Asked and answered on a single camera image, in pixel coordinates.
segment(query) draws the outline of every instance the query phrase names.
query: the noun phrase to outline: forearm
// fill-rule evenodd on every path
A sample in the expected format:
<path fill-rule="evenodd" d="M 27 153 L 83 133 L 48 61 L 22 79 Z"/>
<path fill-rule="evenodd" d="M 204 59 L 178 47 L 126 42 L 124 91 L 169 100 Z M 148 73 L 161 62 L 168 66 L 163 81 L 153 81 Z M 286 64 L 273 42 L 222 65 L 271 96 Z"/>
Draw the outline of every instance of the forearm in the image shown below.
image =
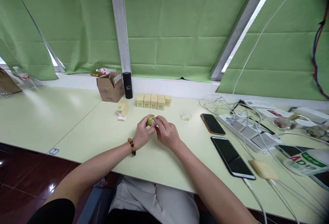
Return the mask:
<path fill-rule="evenodd" d="M 218 223 L 257 223 L 234 193 L 183 143 L 172 148 L 198 195 Z"/>
<path fill-rule="evenodd" d="M 87 160 L 60 182 L 55 192 L 45 203 L 57 199 L 61 195 L 70 199 L 76 205 L 86 189 L 105 177 L 119 162 L 130 155 L 131 151 L 130 144 L 125 143 Z"/>

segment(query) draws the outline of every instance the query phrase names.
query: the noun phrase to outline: black sleeve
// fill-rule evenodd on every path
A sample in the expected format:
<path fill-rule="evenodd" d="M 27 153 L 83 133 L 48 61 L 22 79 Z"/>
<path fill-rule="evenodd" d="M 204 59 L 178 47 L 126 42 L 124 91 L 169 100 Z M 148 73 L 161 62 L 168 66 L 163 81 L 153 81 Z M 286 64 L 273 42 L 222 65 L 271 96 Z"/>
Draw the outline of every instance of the black sleeve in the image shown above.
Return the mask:
<path fill-rule="evenodd" d="M 69 199 L 55 199 L 38 209 L 27 224 L 72 224 L 74 214 L 75 207 Z"/>

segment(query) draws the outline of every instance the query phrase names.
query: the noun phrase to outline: stack of small boxes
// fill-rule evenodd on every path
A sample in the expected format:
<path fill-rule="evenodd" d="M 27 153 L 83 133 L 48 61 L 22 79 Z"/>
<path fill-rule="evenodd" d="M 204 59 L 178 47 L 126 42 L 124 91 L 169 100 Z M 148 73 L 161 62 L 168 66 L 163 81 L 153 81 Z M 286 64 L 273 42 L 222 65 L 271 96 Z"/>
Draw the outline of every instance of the stack of small boxes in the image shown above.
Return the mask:
<path fill-rule="evenodd" d="M 136 102 L 137 102 L 137 107 L 164 110 L 165 106 L 171 105 L 171 96 L 140 93 L 137 95 Z"/>

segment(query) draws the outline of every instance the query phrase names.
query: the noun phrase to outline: hand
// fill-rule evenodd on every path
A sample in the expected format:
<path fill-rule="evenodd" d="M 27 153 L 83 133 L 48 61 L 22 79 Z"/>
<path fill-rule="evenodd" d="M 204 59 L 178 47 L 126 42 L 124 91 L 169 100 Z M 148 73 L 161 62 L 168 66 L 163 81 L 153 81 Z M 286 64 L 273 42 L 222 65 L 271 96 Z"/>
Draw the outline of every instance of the hand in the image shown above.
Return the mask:
<path fill-rule="evenodd" d="M 158 127 L 155 127 L 157 131 L 158 140 L 169 149 L 173 150 L 177 145 L 182 143 L 179 138 L 176 126 L 162 117 L 158 116 L 154 118 Z"/>
<path fill-rule="evenodd" d="M 151 125 L 151 129 L 149 131 L 146 130 L 147 120 L 151 116 L 154 115 L 153 114 L 147 115 L 137 124 L 136 133 L 133 138 L 133 143 L 136 150 L 143 147 L 151 139 L 151 136 L 155 133 L 154 124 Z"/>

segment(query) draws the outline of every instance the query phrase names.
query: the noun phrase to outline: green label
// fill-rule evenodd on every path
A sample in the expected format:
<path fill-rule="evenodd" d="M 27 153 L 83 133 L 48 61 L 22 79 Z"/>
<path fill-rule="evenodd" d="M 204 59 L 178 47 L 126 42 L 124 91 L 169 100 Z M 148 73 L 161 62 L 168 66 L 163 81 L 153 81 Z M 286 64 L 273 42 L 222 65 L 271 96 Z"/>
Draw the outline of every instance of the green label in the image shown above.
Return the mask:
<path fill-rule="evenodd" d="M 326 167 L 325 164 L 317 161 L 316 159 L 314 159 L 312 156 L 310 156 L 307 152 L 303 152 L 302 156 L 304 157 L 305 160 L 307 160 L 309 163 L 312 163 L 318 167 Z"/>

